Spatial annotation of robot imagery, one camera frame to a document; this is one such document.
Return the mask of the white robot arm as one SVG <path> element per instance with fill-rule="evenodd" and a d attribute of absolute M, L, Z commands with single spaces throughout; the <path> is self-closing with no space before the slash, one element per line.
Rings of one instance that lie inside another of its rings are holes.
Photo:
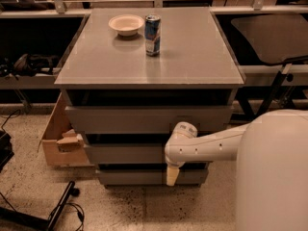
<path fill-rule="evenodd" d="M 237 162 L 237 231 L 308 231 L 307 111 L 276 110 L 203 137 L 180 122 L 165 158 L 169 186 L 187 162 Z"/>

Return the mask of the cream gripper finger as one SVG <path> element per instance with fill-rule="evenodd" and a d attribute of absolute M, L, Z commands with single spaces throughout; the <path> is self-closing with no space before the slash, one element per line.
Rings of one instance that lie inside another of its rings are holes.
<path fill-rule="evenodd" d="M 172 187 L 175 185 L 179 176 L 180 169 L 178 167 L 167 167 L 167 185 Z"/>

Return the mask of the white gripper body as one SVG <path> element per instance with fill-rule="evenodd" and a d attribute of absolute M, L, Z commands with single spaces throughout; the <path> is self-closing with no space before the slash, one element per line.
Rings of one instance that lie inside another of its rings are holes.
<path fill-rule="evenodd" d="M 169 138 L 169 167 L 171 169 L 179 169 L 190 160 L 196 136 L 196 128 L 188 122 L 179 122 L 175 126 Z"/>

